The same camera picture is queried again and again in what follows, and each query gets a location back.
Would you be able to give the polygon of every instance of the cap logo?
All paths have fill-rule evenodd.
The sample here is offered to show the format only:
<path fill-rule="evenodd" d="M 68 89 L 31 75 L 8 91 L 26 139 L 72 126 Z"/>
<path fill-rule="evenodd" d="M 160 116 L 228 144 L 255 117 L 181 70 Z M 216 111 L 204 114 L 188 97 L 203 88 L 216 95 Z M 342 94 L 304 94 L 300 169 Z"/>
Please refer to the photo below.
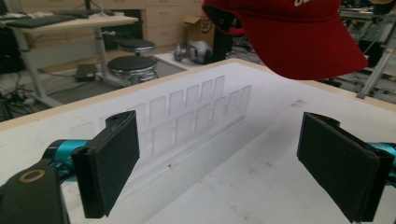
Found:
<path fill-rule="evenodd" d="M 299 6 L 302 5 L 303 3 L 308 3 L 308 2 L 310 2 L 310 1 L 313 1 L 313 0 L 294 0 L 294 6 L 295 6 L 295 7 L 299 7 Z"/>

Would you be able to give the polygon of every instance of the white table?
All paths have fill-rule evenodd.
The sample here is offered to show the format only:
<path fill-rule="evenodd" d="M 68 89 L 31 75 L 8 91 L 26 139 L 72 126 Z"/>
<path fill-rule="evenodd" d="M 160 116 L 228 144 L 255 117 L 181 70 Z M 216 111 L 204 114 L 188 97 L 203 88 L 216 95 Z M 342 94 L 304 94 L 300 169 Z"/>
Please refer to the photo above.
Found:
<path fill-rule="evenodd" d="M 0 184 L 57 139 L 91 139 L 104 119 L 138 115 L 141 159 L 109 218 L 85 219 L 64 183 L 72 223 L 347 224 L 297 160 L 303 113 L 322 114 L 367 142 L 396 142 L 396 105 L 227 60 L 0 123 Z M 386 187 L 376 224 L 392 224 Z"/>
<path fill-rule="evenodd" d="M 78 19 L 73 21 L 65 21 L 52 25 L 42 26 L 34 29 L 12 28 L 17 38 L 21 56 L 25 62 L 26 68 L 35 87 L 35 98 L 48 106 L 61 105 L 60 102 L 48 97 L 38 77 L 37 68 L 49 65 L 67 63 L 78 59 L 99 55 L 102 76 L 104 79 L 111 79 L 107 74 L 106 68 L 106 51 L 102 36 L 101 27 L 129 24 L 137 21 L 137 18 L 111 16 L 111 17 L 95 17 L 87 20 Z M 73 44 L 61 45 L 55 47 L 30 49 L 26 43 L 25 34 L 46 34 L 65 32 L 81 29 L 93 29 L 95 37 L 93 41 L 80 41 Z"/>

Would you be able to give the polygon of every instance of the red baseball cap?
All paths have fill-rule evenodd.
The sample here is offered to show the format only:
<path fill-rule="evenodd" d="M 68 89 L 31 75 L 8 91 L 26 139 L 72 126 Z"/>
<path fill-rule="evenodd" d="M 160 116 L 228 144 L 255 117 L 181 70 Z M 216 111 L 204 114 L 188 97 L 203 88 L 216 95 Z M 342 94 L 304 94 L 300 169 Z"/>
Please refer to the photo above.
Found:
<path fill-rule="evenodd" d="M 314 80 L 367 66 L 338 16 L 339 0 L 205 0 L 203 11 L 229 35 L 246 34 L 271 70 Z M 233 28 L 237 18 L 242 28 Z"/>

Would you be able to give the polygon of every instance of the stool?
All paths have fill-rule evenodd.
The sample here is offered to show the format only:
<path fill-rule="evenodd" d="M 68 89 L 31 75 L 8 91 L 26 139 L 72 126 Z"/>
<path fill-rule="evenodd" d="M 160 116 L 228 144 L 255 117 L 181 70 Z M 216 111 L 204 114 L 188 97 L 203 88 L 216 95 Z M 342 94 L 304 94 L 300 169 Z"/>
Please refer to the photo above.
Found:
<path fill-rule="evenodd" d="M 157 61 L 140 55 L 141 52 L 155 49 L 153 42 L 128 39 L 119 41 L 118 46 L 122 51 L 134 52 L 134 55 L 119 57 L 108 62 L 107 68 L 110 74 L 128 80 L 129 85 L 150 81 L 158 77 L 155 72 Z"/>

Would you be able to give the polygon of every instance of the cap brim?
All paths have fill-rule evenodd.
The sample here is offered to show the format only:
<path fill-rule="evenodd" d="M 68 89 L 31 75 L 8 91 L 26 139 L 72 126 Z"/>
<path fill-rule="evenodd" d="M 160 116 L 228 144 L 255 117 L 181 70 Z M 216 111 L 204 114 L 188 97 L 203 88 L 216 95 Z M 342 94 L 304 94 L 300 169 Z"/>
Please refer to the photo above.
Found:
<path fill-rule="evenodd" d="M 367 66 L 367 60 L 339 18 L 287 22 L 242 13 L 237 17 L 258 56 L 282 77 L 317 80 Z"/>

